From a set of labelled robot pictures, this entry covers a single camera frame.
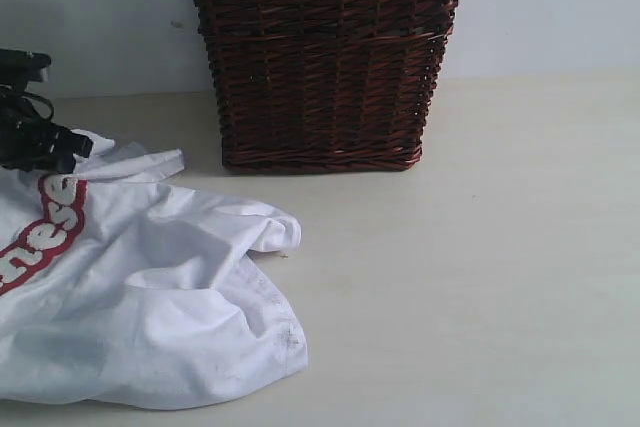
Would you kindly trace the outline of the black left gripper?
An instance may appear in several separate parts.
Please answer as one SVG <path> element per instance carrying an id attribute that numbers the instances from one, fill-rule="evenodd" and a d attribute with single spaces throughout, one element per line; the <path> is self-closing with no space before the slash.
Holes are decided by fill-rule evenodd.
<path id="1" fill-rule="evenodd" d="M 1 87 L 1 167 L 23 172 L 74 172 L 94 142 L 53 122 L 53 103 L 31 92 Z"/>

